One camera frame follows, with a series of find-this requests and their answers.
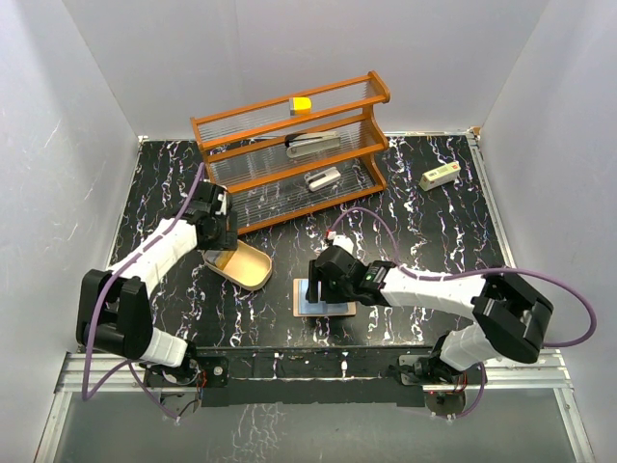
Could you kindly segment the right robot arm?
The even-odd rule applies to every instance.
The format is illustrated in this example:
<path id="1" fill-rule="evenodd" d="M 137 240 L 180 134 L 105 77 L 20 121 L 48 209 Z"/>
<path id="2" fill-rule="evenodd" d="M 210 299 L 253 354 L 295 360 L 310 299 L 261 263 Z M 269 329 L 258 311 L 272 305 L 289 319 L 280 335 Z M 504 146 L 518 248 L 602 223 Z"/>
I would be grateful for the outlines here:
<path id="1" fill-rule="evenodd" d="M 467 277 L 418 274 L 389 260 L 364 264 L 339 245 L 309 262 L 306 299 L 419 307 L 470 320 L 440 336 L 428 355 L 395 366 L 400 376 L 424 384 L 454 382 L 492 359 L 535 363 L 553 312 L 551 302 L 509 268 Z"/>

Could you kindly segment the pink leather card holder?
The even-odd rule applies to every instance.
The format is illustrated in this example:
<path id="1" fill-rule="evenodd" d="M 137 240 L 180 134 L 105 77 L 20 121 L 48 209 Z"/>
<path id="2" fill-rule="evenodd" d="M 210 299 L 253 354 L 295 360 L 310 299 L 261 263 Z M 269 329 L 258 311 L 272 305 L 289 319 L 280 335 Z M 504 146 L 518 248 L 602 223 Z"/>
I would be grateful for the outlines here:
<path id="1" fill-rule="evenodd" d="M 329 304 L 325 302 L 310 303 L 307 299 L 309 281 L 295 279 L 293 281 L 293 315 L 295 317 L 343 317 L 355 316 L 355 303 Z"/>

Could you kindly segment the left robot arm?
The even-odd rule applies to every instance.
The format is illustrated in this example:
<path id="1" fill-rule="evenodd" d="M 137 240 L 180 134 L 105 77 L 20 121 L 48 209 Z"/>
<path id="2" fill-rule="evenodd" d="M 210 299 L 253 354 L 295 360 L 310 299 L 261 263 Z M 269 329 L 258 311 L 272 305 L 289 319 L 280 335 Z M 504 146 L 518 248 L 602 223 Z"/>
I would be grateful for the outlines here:
<path id="1" fill-rule="evenodd" d="M 91 270 L 81 284 L 76 340 L 128 360 L 159 365 L 175 383 L 199 373 L 189 342 L 153 326 L 150 296 L 187 254 L 237 249 L 237 213 L 227 188 L 201 180 L 177 215 L 106 270 Z"/>

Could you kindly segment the beige card box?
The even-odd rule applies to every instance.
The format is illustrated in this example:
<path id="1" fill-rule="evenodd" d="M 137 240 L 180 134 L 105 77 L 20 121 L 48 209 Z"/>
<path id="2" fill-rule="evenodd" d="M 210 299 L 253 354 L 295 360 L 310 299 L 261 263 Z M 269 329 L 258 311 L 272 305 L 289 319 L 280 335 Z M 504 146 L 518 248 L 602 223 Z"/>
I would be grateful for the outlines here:
<path id="1" fill-rule="evenodd" d="M 202 256 L 210 270 L 248 291 L 263 288 L 272 275 L 271 258 L 242 240 L 235 250 L 210 250 Z"/>

